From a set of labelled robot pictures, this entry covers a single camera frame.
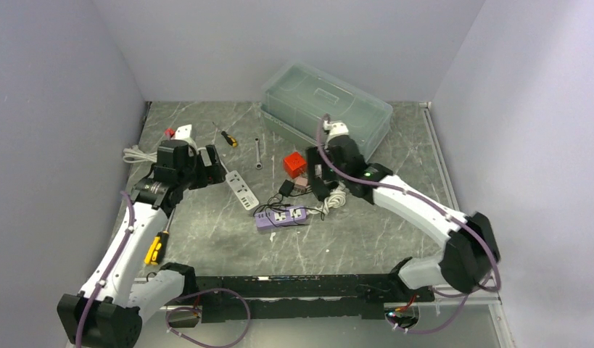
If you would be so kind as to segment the pink USB adapter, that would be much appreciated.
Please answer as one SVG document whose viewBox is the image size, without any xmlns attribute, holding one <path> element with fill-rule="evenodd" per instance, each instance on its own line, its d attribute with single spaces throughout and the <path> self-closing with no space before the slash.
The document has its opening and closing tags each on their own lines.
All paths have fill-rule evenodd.
<svg viewBox="0 0 594 348">
<path fill-rule="evenodd" d="M 294 188 L 298 191 L 305 192 L 308 189 L 308 179 L 302 176 L 294 179 Z"/>
</svg>

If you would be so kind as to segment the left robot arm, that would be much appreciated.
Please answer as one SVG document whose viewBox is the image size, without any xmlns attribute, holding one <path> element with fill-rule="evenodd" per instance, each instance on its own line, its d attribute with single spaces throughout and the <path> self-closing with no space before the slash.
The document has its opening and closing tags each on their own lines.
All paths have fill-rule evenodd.
<svg viewBox="0 0 594 348">
<path fill-rule="evenodd" d="M 57 313 L 76 347 L 133 347 L 142 326 L 161 306 L 192 302 L 198 285 L 192 266 L 170 262 L 144 284 L 136 284 L 154 238 L 188 190 L 224 182 L 226 171 L 215 146 L 164 140 L 157 161 L 129 194 L 120 230 L 102 261 L 77 294 L 63 294 Z"/>
</svg>

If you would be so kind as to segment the black TP-Link power adapter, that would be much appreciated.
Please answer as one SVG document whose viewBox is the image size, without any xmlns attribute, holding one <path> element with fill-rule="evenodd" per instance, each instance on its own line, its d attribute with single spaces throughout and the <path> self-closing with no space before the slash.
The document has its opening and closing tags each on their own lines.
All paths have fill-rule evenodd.
<svg viewBox="0 0 594 348">
<path fill-rule="evenodd" d="M 295 182 L 285 180 L 279 187 L 278 191 L 270 197 L 266 203 L 261 204 L 255 208 L 252 213 L 255 216 L 258 213 L 266 211 L 281 212 L 284 211 L 290 204 L 284 203 L 285 199 L 296 198 L 299 196 L 305 196 L 312 193 L 312 189 L 309 186 L 305 188 L 296 188 Z"/>
</svg>

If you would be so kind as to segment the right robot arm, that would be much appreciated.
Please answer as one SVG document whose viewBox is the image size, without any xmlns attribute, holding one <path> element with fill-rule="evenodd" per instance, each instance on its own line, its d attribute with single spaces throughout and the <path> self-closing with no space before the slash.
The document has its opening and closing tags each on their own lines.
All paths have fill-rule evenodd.
<svg viewBox="0 0 594 348">
<path fill-rule="evenodd" d="M 340 181 L 353 196 L 395 213 L 440 247 L 431 257 L 408 257 L 393 268 L 388 284 L 396 300 L 443 284 L 462 294 L 500 290 L 500 252 L 486 215 L 466 215 L 430 199 L 389 168 L 366 162 L 349 136 L 307 148 L 306 161 L 309 175 L 320 170 L 323 180 Z"/>
</svg>

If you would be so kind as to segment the red power socket cube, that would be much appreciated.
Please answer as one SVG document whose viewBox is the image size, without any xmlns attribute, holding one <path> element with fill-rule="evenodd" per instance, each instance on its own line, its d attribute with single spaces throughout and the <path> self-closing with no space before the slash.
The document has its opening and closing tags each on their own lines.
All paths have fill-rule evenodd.
<svg viewBox="0 0 594 348">
<path fill-rule="evenodd" d="M 283 159 L 284 171 L 291 179 L 304 174 L 307 166 L 305 158 L 299 152 L 293 152 Z"/>
</svg>

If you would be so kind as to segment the purple USB hub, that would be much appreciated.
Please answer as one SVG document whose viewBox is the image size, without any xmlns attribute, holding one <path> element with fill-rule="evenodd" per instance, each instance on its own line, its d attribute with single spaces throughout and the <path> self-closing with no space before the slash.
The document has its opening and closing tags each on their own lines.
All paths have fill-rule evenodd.
<svg viewBox="0 0 594 348">
<path fill-rule="evenodd" d="M 254 214 L 255 225 L 259 231 L 304 225 L 307 218 L 307 211 L 303 206 L 288 206 Z"/>
</svg>

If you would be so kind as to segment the white USB socket strip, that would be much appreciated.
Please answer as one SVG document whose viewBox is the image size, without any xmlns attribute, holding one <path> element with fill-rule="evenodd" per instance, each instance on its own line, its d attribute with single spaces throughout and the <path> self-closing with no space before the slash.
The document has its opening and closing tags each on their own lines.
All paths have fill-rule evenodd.
<svg viewBox="0 0 594 348">
<path fill-rule="evenodd" d="M 226 183 L 246 211 L 253 210 L 259 206 L 259 200 L 236 170 L 226 173 Z"/>
</svg>

